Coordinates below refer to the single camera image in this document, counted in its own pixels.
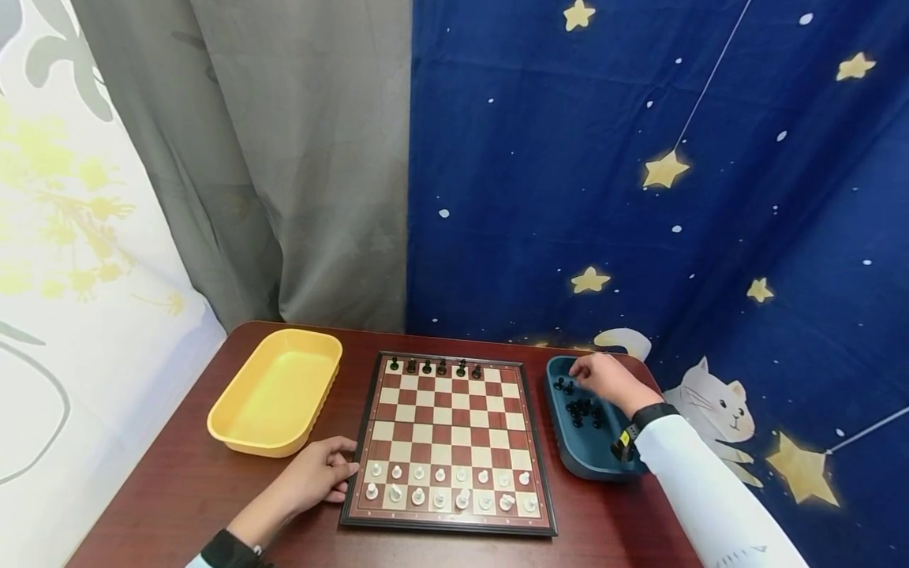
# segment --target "dark teal tray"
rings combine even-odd
[[[619,462],[609,446],[618,439],[619,434],[629,424],[628,419],[621,410],[600,399],[595,394],[586,391],[575,383],[574,394],[566,395],[553,388],[559,377],[568,384],[573,381],[568,375],[568,370],[574,363],[575,357],[559,355],[549,360],[546,365],[546,400],[549,401],[549,411],[553,416],[555,440],[559,447],[559,456],[568,471],[584,479],[604,482],[628,482],[639,478],[647,472],[647,466],[638,458],[637,454],[630,462]],[[572,424],[571,414],[565,406],[573,400],[594,398],[603,406],[605,419],[603,428],[597,430],[593,427],[590,416],[584,418],[584,426],[576,428]]]

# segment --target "hand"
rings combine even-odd
[[[342,436],[310,443],[277,479],[227,525],[227,531],[250,548],[266,546],[285,524],[320,501],[342,503],[347,478],[360,469],[341,452],[356,450]]]
[[[663,401],[662,396],[634,378],[610,354],[594,353],[578,357],[568,374],[585,389],[621,408],[629,418],[645,406]]]

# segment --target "yellow plastic tray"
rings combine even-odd
[[[331,335],[301,329],[268,335],[208,413],[208,432],[237,452],[299,451],[335,382],[341,352]]]

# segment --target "gray curtain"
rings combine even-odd
[[[228,330],[403,328],[410,0],[73,5]]]

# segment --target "white curtain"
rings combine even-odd
[[[0,550],[60,566],[224,340],[68,0],[0,0]]]

